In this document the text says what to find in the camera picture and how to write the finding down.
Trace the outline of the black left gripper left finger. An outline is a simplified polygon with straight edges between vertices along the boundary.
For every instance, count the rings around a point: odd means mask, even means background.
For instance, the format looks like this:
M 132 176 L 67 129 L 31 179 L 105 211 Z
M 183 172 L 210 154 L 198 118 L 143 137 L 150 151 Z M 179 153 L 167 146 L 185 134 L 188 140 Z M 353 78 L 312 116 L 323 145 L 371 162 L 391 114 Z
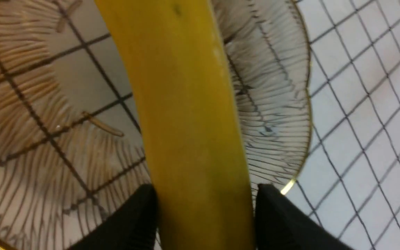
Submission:
M 157 194 L 141 185 L 127 202 L 71 250 L 153 250 L 157 237 Z

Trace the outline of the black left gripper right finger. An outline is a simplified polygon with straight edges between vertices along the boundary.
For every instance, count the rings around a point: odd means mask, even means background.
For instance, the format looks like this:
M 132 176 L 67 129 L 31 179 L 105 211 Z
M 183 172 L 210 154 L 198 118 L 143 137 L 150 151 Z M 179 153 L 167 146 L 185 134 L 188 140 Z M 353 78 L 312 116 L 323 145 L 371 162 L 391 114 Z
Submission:
M 270 184 L 259 184 L 255 208 L 259 250 L 350 250 Z

